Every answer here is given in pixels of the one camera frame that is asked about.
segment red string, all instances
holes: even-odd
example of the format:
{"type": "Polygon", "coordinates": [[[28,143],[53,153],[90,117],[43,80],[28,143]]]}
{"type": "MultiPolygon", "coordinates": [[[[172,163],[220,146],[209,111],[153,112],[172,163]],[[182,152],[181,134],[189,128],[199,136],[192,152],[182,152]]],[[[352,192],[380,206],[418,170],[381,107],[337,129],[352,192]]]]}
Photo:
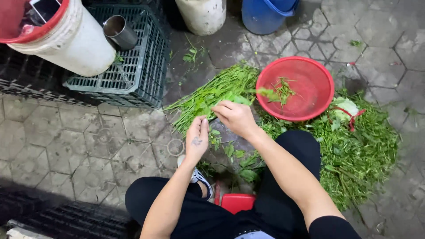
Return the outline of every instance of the red string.
{"type": "Polygon", "coordinates": [[[350,123],[349,123],[349,125],[350,125],[350,131],[351,132],[353,132],[354,131],[354,122],[355,122],[355,117],[357,117],[357,116],[359,116],[359,115],[361,115],[361,114],[363,114],[366,110],[360,110],[356,115],[354,115],[354,116],[352,116],[348,111],[346,111],[346,110],[344,110],[343,108],[340,108],[340,107],[338,107],[338,106],[334,106],[332,109],[330,109],[330,110],[340,110],[340,111],[342,111],[342,112],[344,112],[344,113],[346,113],[348,116],[350,116],[350,123]]]}

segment blue bucket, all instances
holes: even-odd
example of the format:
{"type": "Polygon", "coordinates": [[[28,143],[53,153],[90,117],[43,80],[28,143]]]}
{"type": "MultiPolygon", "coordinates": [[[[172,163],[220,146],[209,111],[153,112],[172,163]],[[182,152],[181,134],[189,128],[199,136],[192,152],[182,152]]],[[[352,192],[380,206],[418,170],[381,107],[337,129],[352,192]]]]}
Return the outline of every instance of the blue bucket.
{"type": "Polygon", "coordinates": [[[244,0],[242,21],[252,33],[266,35],[276,31],[286,17],[295,15],[299,0],[244,0]]]}

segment white bucket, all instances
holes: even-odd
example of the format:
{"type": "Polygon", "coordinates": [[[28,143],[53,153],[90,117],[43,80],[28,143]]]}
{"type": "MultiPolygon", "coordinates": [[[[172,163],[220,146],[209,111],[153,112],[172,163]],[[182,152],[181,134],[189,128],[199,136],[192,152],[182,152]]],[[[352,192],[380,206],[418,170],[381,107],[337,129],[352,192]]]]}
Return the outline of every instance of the white bucket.
{"type": "Polygon", "coordinates": [[[195,35],[214,34],[226,20],[226,0],[176,0],[187,28],[195,35]]]}
{"type": "Polygon", "coordinates": [[[10,43],[12,49],[37,55],[85,77],[106,71],[115,59],[115,49],[103,28],[81,0],[70,0],[58,24],[42,38],[28,43],[10,43]]]}

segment stainless steel cup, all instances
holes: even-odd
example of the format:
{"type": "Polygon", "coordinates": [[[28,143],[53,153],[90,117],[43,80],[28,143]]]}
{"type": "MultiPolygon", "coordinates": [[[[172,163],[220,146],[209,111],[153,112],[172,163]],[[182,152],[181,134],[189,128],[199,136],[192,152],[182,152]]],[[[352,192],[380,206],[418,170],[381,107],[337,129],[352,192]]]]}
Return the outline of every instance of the stainless steel cup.
{"type": "Polygon", "coordinates": [[[131,23],[120,15],[111,16],[103,23],[103,33],[113,40],[121,51],[133,49],[139,39],[131,23]]]}

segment hand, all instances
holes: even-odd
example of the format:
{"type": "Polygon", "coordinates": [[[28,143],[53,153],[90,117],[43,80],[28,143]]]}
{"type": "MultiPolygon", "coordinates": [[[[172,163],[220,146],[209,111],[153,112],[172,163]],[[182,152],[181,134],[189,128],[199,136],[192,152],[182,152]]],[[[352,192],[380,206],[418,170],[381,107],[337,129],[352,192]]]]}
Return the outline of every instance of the hand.
{"type": "Polygon", "coordinates": [[[186,158],[195,167],[202,155],[208,149],[208,126],[207,116],[196,117],[186,133],[186,158]]]}
{"type": "Polygon", "coordinates": [[[224,100],[212,107],[211,110],[233,133],[246,140],[261,130],[255,123],[251,109],[247,105],[224,100]]]}

